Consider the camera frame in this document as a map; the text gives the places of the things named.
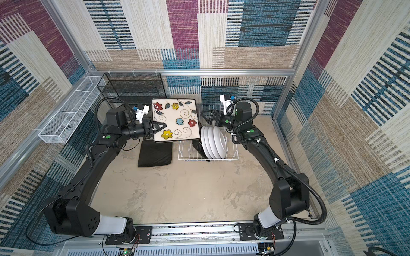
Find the black square plate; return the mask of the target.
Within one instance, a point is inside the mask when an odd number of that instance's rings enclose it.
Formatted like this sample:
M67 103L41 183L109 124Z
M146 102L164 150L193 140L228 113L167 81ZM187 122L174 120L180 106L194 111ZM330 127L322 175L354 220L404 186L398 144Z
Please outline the black square plate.
M169 165L173 158L173 143L156 143L144 140L141 145L138 167L156 167Z

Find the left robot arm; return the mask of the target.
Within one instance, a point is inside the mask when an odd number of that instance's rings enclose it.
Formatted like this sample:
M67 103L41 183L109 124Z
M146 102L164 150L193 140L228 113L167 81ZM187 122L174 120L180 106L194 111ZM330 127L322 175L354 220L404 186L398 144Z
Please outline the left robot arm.
M122 108L109 110L106 120L107 124L87 149L88 160L56 198L49 198L43 204L44 216L54 234L118 235L125 242L136 235L130 218L102 215L90 206L91 198L104 172L128 140L150 139L167 125L149 119L138 121L134 111L127 113Z

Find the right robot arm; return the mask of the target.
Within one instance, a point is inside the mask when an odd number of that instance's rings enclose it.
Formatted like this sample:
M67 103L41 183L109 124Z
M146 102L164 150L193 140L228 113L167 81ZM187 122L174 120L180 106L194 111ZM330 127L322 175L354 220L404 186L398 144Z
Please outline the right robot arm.
M259 110L251 104L238 101L228 106L226 112L212 109L201 113L210 125L224 127L231 132L232 142L241 144L250 152L268 174L273 189L268 207L256 214L253 220L255 235L262 239L271 234L295 214L307 210L310 196L306 175L296 173L286 165L268 144L264 134L253 125Z

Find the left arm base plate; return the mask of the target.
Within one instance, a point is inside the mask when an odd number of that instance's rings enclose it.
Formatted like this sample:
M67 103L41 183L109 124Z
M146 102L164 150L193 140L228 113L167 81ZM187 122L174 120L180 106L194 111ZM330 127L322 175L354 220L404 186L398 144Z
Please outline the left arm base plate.
M134 226L127 228L121 234L108 235L105 245L137 245L149 244L151 241L152 226Z

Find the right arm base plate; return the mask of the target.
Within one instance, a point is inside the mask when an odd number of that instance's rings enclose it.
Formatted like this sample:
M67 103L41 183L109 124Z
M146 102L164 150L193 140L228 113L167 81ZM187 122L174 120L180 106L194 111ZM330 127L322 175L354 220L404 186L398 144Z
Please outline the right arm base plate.
M241 241L253 240L283 240L284 234L280 227L263 228L255 223L237 223L233 227Z

